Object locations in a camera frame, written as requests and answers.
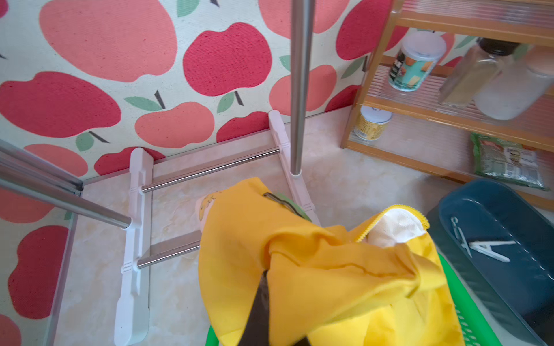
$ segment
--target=green snack bag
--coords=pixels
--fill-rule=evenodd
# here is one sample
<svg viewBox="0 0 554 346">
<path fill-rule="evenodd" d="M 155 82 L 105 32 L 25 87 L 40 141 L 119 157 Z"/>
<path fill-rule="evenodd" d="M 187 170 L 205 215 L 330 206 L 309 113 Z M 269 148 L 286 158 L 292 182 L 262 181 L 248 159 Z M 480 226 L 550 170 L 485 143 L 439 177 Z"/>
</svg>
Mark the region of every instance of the green snack bag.
<svg viewBox="0 0 554 346">
<path fill-rule="evenodd" d="M 471 134 L 475 174 L 501 182 L 548 190 L 538 172 L 535 148 L 499 138 Z"/>
</svg>

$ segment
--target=white plastic base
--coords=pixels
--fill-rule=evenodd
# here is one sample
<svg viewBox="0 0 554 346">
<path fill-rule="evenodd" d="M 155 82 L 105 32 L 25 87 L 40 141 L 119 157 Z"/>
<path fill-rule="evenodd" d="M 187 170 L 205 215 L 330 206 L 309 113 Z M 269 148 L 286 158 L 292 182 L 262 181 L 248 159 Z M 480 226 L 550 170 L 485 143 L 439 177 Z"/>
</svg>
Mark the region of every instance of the white plastic base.
<svg viewBox="0 0 554 346">
<path fill-rule="evenodd" d="M 115 313 L 114 343 L 127 346 L 146 337 L 150 319 L 148 288 L 150 268 L 136 271 L 135 260 L 150 255 L 150 230 L 152 225 L 152 194 L 142 194 L 141 186 L 152 183 L 152 157 L 142 148 L 131 153 L 129 171 L 131 191 L 129 216 L 132 224 L 126 228 L 125 255 L 121 269 L 121 297 Z"/>
<path fill-rule="evenodd" d="M 269 112 L 269 128 L 275 144 L 279 147 L 279 157 L 281 165 L 286 176 L 286 182 L 289 183 L 290 192 L 293 194 L 294 203 L 298 204 L 310 217 L 312 223 L 321 226 L 319 219 L 315 214 L 315 207 L 311 202 L 310 194 L 306 189 L 302 172 L 298 175 L 290 173 L 290 141 L 285 131 L 285 124 L 279 111 Z"/>
</svg>

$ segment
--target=white clothespin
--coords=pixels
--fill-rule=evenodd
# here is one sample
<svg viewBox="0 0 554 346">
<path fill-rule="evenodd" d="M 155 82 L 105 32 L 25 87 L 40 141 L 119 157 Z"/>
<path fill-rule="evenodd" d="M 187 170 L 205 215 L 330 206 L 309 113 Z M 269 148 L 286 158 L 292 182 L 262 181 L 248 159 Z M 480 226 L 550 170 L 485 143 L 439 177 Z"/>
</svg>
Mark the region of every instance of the white clothespin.
<svg viewBox="0 0 554 346">
<path fill-rule="evenodd" d="M 469 251 L 468 242 L 465 239 L 464 233 L 461 231 L 461 228 L 458 227 L 458 218 L 456 216 L 452 216 L 450 218 L 450 222 L 452 223 L 452 227 L 454 229 L 454 235 L 456 236 L 456 239 L 458 239 L 458 241 L 460 242 L 460 246 L 468 252 L 469 257 L 473 257 L 471 255 L 471 251 Z"/>
<path fill-rule="evenodd" d="M 510 262 L 510 259 L 506 256 L 500 255 L 498 252 L 494 252 L 491 246 L 510 245 L 515 244 L 513 240 L 510 241 L 472 241 L 469 243 L 469 247 L 477 252 L 487 255 L 501 262 Z"/>
</svg>

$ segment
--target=red apple print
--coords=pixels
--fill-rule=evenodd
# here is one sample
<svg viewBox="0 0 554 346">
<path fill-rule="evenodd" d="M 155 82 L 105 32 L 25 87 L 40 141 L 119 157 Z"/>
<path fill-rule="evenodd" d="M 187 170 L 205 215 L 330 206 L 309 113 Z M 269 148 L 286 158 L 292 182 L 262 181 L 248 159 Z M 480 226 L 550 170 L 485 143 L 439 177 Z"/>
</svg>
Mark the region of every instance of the red apple print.
<svg viewBox="0 0 554 346">
<path fill-rule="evenodd" d="M 61 72 L 0 85 L 0 113 L 14 125 L 47 137 L 71 137 L 121 120 L 121 110 L 93 84 Z"/>
<path fill-rule="evenodd" d="M 158 0 L 52 0 L 39 20 L 52 48 L 92 76 L 132 82 L 175 63 L 175 28 Z"/>
<path fill-rule="evenodd" d="M 337 72 L 331 65 L 321 65 L 310 71 L 306 110 L 314 111 L 331 96 L 337 83 Z M 269 93 L 271 107 L 290 115 L 290 75 L 281 78 Z"/>
<path fill-rule="evenodd" d="M 337 36 L 337 54 L 344 60 L 373 52 L 379 43 L 391 0 L 362 0 L 346 16 Z M 395 27 L 387 50 L 404 37 L 408 28 Z"/>
<path fill-rule="evenodd" d="M 135 131 L 153 146 L 182 148 L 207 140 L 214 125 L 209 109 L 196 102 L 185 102 L 168 111 L 141 116 L 135 122 Z"/>
<path fill-rule="evenodd" d="M 125 148 L 119 153 L 104 154 L 94 164 L 94 170 L 99 175 L 110 174 L 120 171 L 122 169 L 129 168 L 129 160 L 131 159 L 131 152 L 138 147 Z M 152 149 L 142 148 L 146 150 L 154 160 L 164 158 L 165 155 Z"/>
<path fill-rule="evenodd" d="M 50 316 L 67 235 L 65 227 L 44 226 L 19 243 L 17 267 L 8 278 L 8 291 L 13 308 L 21 316 Z"/>
<path fill-rule="evenodd" d="M 446 51 L 446 53 L 444 53 L 442 58 L 439 60 L 439 63 L 438 63 L 439 65 L 444 62 L 444 58 L 446 58 L 447 55 L 450 53 L 450 51 L 452 50 L 452 47 L 454 46 L 454 41 L 456 41 L 456 37 L 452 33 L 445 33 L 441 37 L 447 43 L 447 51 Z"/>
<path fill-rule="evenodd" d="M 354 101 L 356 101 L 356 93 L 360 89 L 359 85 L 350 85 L 344 88 L 341 92 L 339 92 L 335 97 L 329 101 L 327 104 L 327 107 L 325 107 L 325 111 L 334 111 L 335 109 L 352 106 Z"/>
<path fill-rule="evenodd" d="M 451 61 L 444 64 L 444 66 L 448 66 L 450 68 L 456 67 L 456 65 L 462 60 L 463 56 L 457 56 L 456 58 L 452 59 Z"/>
<path fill-rule="evenodd" d="M 232 118 L 226 122 L 217 131 L 216 138 L 219 143 L 268 128 L 268 114 L 266 112 L 252 112 L 244 118 Z"/>
<path fill-rule="evenodd" d="M 0 0 L 0 18 L 4 17 L 4 15 L 7 12 L 8 12 L 8 1 Z"/>
<path fill-rule="evenodd" d="M 200 94 L 223 95 L 260 85 L 271 70 L 271 51 L 256 28 L 234 23 L 221 33 L 201 33 L 183 56 L 183 70 Z"/>
<path fill-rule="evenodd" d="M 52 144 L 32 144 L 26 146 L 25 150 L 76 177 L 82 177 L 89 171 L 89 165 L 86 164 L 86 161 L 76 152 L 66 148 L 53 146 Z"/>
<path fill-rule="evenodd" d="M 0 189 L 0 219 L 16 224 L 37 222 L 54 206 L 20 194 Z"/>
<path fill-rule="evenodd" d="M 0 340 L 2 346 L 21 346 L 21 331 L 8 316 L 0 314 Z"/>
<path fill-rule="evenodd" d="M 269 30 L 290 39 L 290 0 L 258 0 L 262 18 Z M 318 0 L 315 2 L 314 33 L 329 30 L 344 12 L 348 0 Z"/>
</svg>

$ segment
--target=beige tile floor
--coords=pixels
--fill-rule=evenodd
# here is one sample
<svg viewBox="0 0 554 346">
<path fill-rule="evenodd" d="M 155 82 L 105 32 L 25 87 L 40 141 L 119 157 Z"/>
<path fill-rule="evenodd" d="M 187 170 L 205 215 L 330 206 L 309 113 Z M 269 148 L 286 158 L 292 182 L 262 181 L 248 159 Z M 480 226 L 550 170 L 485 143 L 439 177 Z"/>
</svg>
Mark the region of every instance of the beige tile floor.
<svg viewBox="0 0 554 346">
<path fill-rule="evenodd" d="M 392 204 L 423 213 L 459 185 L 445 179 L 340 149 L 349 109 L 306 120 L 302 171 L 322 226 L 353 228 Z M 155 177 L 206 165 L 246 149 L 268 148 L 262 132 L 155 165 Z M 197 229 L 196 200 L 243 179 L 260 177 L 273 191 L 290 195 L 278 156 L 271 156 L 154 192 L 152 243 Z M 85 187 L 83 197 L 127 213 L 129 174 Z M 80 217 L 61 304 L 56 346 L 110 346 L 120 294 L 125 233 L 114 226 Z M 209 320 L 198 287 L 198 253 L 151 267 L 150 330 L 140 346 L 203 345 Z"/>
</svg>

